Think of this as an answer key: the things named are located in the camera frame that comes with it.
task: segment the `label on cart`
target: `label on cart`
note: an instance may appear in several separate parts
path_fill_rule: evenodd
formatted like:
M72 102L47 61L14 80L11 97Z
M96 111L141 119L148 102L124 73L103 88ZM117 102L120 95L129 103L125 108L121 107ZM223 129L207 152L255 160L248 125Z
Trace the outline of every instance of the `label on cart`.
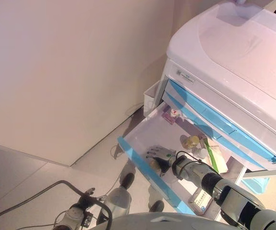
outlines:
M185 74L184 72L180 71L179 69L177 70L176 74L183 76L186 80L188 80L192 84L195 82L195 78L191 77L190 75Z

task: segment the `blue drawer trim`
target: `blue drawer trim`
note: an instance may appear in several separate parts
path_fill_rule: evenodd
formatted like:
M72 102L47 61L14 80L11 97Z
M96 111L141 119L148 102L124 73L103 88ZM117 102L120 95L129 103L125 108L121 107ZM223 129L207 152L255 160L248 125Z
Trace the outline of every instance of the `blue drawer trim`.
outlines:
M229 142L226 138L219 136L216 138L215 136L218 135L218 133L213 130L211 127L209 127L205 122L200 120L197 116L195 116L192 112L190 112L187 108L185 108L181 103L179 103L174 97L172 97L170 94L165 92L168 97L171 99L171 101L177 106L178 109L181 110L181 112L186 115L187 118L189 118L191 121L194 122L195 126L197 126L201 131L203 131L208 137L216 139L220 144L234 152L235 154L239 155L243 159L249 161L250 163L253 163L254 165L257 165L263 169L265 169L262 165L257 163L254 159L252 159L250 156L246 155L243 151L241 151L238 147L234 146L231 142Z
M183 89L177 83L169 80L173 88L179 93L179 95L187 102L196 112L198 112L203 118L211 122L217 129L223 131L231 138L236 140L241 145L247 147L251 151L257 153L263 158L271 162L276 162L276 156L269 150L260 145L252 137L247 135L221 114L213 110L211 107L203 103L201 100L190 94L188 91Z
M183 202L173 190L149 167L149 165L139 156L139 154L124 140L118 138L120 147L127 153L129 159L141 171L147 180L152 180L169 198L167 202L179 213L195 215L195 213Z

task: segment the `white wall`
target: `white wall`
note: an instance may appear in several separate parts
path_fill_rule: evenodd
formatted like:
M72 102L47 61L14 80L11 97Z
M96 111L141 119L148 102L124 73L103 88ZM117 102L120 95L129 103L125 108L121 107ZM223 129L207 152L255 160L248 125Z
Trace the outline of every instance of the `white wall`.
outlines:
M71 165L160 78L173 0L0 0L0 145Z

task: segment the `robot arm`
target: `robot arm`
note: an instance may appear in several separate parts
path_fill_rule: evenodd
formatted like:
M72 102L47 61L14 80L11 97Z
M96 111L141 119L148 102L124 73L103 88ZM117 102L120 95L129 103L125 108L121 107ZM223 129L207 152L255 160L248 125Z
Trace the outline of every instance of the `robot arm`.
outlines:
M207 164L186 156L168 160L178 179L191 181L206 191L221 207L223 219L232 226L249 230L276 230L276 212L265 210L252 194L233 182L223 179Z

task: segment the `small bottle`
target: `small bottle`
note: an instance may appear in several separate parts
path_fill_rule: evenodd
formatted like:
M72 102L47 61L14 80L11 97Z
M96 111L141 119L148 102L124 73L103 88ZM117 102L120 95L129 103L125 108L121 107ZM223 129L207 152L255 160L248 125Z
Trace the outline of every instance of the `small bottle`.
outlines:
M198 144L199 144L198 136L190 136L182 142L182 146L187 150L190 150L196 147Z
M208 156L208 150L206 149L194 148L192 149L192 153L193 153L193 156L200 159L205 159Z

